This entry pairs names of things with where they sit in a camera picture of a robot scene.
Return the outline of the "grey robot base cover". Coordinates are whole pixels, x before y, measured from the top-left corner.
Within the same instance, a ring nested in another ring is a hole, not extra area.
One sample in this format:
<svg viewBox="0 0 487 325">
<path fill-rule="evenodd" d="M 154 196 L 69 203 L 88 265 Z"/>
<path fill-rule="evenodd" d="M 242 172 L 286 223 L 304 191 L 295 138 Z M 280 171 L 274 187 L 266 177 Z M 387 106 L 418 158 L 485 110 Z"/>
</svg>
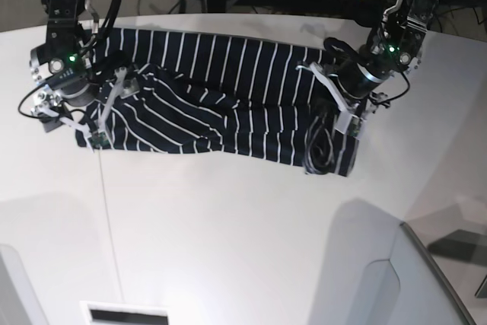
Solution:
<svg viewBox="0 0 487 325">
<path fill-rule="evenodd" d="M 1 324 L 48 324 L 19 253 L 1 245 Z"/>
<path fill-rule="evenodd" d="M 404 221 L 361 199 L 329 225 L 309 324 L 473 324 L 466 305 Z"/>
</svg>

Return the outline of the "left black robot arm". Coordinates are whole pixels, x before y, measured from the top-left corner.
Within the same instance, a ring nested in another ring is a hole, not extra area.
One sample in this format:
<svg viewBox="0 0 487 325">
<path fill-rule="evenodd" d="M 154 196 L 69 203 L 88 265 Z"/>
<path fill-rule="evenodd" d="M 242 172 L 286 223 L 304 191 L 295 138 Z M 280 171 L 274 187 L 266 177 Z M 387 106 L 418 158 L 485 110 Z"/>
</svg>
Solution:
<svg viewBox="0 0 487 325">
<path fill-rule="evenodd" d="M 346 12 L 369 27 L 359 49 L 334 37 L 323 41 L 324 59 L 307 65 L 322 84 L 308 109 L 299 110 L 300 131 L 334 136 L 336 118 L 363 119 L 366 107 L 390 107 L 395 100 L 376 90 L 395 74 L 402 78 L 420 60 L 422 43 L 439 0 L 347 0 Z"/>
</svg>

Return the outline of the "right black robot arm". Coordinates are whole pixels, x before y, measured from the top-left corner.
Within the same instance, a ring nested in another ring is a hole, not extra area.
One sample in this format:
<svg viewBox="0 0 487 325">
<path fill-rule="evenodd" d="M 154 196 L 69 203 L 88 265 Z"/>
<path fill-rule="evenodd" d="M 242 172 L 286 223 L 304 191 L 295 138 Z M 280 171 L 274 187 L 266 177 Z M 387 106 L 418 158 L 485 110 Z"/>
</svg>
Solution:
<svg viewBox="0 0 487 325">
<path fill-rule="evenodd" d="M 26 116 L 47 132 L 62 125 L 74 129 L 92 150 L 113 143 L 107 120 L 129 81 L 122 52 L 94 62 L 95 48 L 113 30 L 121 1 L 111 1 L 102 21 L 92 0 L 43 0 L 46 40 L 30 53 L 37 86 L 27 94 L 33 107 Z"/>
</svg>

